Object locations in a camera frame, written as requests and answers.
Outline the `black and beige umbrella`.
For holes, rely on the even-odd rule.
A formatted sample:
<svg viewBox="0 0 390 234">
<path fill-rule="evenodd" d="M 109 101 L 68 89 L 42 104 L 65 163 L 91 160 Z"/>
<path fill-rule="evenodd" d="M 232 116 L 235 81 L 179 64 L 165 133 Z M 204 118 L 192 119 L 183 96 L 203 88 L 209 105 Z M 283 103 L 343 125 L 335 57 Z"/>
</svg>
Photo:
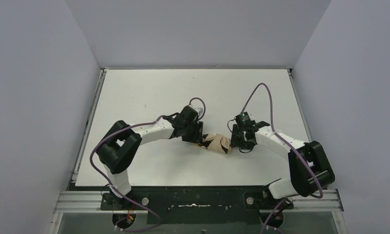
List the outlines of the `black and beige umbrella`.
<svg viewBox="0 0 390 234">
<path fill-rule="evenodd" d="M 231 139 L 222 134 L 204 134 L 198 146 L 225 155 L 232 152 Z"/>
</svg>

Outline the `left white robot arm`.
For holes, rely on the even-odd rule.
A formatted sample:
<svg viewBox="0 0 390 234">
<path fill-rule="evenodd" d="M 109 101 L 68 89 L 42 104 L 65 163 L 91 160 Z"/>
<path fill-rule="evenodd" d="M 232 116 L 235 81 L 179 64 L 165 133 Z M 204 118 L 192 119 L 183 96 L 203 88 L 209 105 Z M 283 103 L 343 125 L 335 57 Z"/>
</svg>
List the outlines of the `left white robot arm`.
<svg viewBox="0 0 390 234">
<path fill-rule="evenodd" d="M 181 112 L 161 115 L 155 121 L 135 125 L 119 120 L 109 129 L 93 149 L 106 169 L 111 192 L 123 197 L 131 192 L 127 169 L 140 146 L 163 139 L 181 138 L 182 141 L 200 143 L 202 140 L 204 108 L 185 106 Z"/>
</svg>

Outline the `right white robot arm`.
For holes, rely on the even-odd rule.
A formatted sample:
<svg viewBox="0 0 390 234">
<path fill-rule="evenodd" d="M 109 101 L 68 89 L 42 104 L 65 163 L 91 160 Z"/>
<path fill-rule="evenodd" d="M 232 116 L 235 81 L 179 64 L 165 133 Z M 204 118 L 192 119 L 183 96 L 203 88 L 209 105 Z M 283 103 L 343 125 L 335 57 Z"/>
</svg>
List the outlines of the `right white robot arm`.
<svg viewBox="0 0 390 234">
<path fill-rule="evenodd" d="M 253 150 L 259 145 L 288 162 L 289 176 L 271 182 L 266 188 L 272 198 L 315 196 L 316 192 L 335 181 L 335 174 L 319 142 L 291 138 L 273 130 L 265 121 L 252 120 L 247 112 L 238 114 L 234 120 L 231 147 Z"/>
</svg>

